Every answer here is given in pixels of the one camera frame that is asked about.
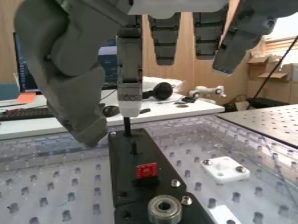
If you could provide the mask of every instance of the white robot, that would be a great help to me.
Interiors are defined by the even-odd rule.
[[[172,65],[181,12],[193,12],[196,55],[232,74],[245,52],[272,32],[277,18],[298,11],[297,0],[240,0],[227,36],[229,0],[26,0],[15,28],[27,65],[48,106],[78,141],[92,145],[107,134],[99,108],[104,69],[98,51],[109,38],[119,45],[120,112],[139,116],[143,86],[143,23],[149,15],[156,58]]]

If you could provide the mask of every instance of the red object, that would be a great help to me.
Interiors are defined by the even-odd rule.
[[[148,163],[139,165],[137,167],[137,178],[143,179],[147,177],[155,177],[157,175],[157,163]]]

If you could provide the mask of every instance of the gray robot arm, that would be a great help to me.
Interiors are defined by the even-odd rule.
[[[129,1],[70,3],[66,11],[54,0],[24,1],[15,27],[48,106],[74,137],[92,145],[107,134],[107,120],[99,108],[105,77],[98,63],[99,48],[119,35],[120,98],[127,100],[133,95],[140,99],[141,23],[136,16],[128,16]],[[136,109],[129,116],[137,116],[140,102],[132,103]]]
[[[297,0],[240,0],[235,18],[223,40],[213,68],[231,75],[245,53],[272,33],[277,19],[298,11]]]

